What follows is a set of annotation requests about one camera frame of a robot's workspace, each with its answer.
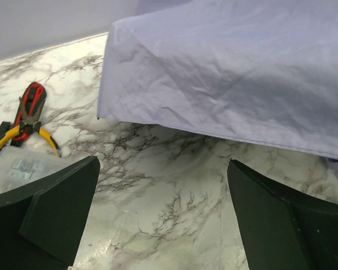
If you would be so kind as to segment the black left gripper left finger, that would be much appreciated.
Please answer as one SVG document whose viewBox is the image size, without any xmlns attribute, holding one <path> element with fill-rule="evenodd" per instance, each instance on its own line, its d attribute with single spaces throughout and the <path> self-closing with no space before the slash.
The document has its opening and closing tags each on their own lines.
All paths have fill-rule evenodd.
<svg viewBox="0 0 338 270">
<path fill-rule="evenodd" d="M 99 172 L 98 158 L 89 156 L 0 194 L 0 270 L 72 266 Z"/>
</svg>

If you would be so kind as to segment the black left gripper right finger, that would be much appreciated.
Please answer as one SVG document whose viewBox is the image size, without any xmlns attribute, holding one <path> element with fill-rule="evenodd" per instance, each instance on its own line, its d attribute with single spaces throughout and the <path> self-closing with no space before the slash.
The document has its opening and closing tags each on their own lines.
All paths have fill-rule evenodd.
<svg viewBox="0 0 338 270">
<path fill-rule="evenodd" d="M 249 269 L 338 269 L 338 204 L 231 160 L 228 183 Z"/>
</svg>

